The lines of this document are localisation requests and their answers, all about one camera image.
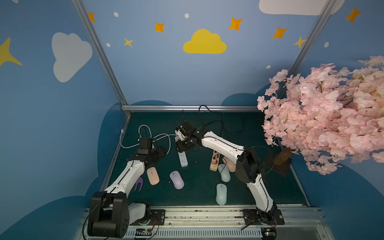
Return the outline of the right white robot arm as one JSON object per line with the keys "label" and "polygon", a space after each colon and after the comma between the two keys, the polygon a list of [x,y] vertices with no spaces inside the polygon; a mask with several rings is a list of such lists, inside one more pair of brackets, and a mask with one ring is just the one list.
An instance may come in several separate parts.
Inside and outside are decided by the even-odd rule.
{"label": "right white robot arm", "polygon": [[180,153],[201,146],[212,149],[232,161],[236,166],[237,178],[247,184],[261,215],[272,217],[275,214],[277,205],[264,184],[261,159],[253,148],[231,143],[204,127],[195,128],[187,121],[176,127],[175,133],[180,138],[177,141],[177,150]]}

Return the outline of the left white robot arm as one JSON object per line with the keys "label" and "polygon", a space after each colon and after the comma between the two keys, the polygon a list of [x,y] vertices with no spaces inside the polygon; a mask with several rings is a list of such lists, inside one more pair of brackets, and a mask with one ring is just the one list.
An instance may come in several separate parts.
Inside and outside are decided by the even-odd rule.
{"label": "left white robot arm", "polygon": [[94,193],[87,217],[88,236],[122,238],[132,223],[152,220],[150,205],[130,203],[128,196],[145,170],[153,167],[165,155],[165,149],[160,146],[138,149],[128,159],[117,179],[104,191]]}

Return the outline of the purple wireless mouse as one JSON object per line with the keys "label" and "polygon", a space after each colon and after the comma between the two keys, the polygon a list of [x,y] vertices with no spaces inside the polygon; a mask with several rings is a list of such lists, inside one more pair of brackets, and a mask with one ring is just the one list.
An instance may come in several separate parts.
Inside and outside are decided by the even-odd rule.
{"label": "purple wireless mouse", "polygon": [[177,190],[181,190],[185,186],[185,182],[178,171],[171,172],[170,179],[172,180],[174,187]]}

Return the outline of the white power strip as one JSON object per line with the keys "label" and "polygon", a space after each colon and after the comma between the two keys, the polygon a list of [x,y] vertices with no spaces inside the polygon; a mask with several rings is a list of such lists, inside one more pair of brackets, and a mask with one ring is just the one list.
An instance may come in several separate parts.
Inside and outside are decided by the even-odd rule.
{"label": "white power strip", "polygon": [[178,152],[178,156],[179,156],[181,167],[182,168],[187,167],[188,166],[188,160],[187,160],[186,153],[185,152],[182,152],[182,153]]}

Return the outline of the light green wireless mouse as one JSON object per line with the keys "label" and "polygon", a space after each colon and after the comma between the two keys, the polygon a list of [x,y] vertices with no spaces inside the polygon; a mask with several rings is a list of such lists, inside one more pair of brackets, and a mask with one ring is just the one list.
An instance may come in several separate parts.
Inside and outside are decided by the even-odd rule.
{"label": "light green wireless mouse", "polygon": [[217,184],[216,202],[218,205],[225,205],[227,203],[227,186],[224,184]]}

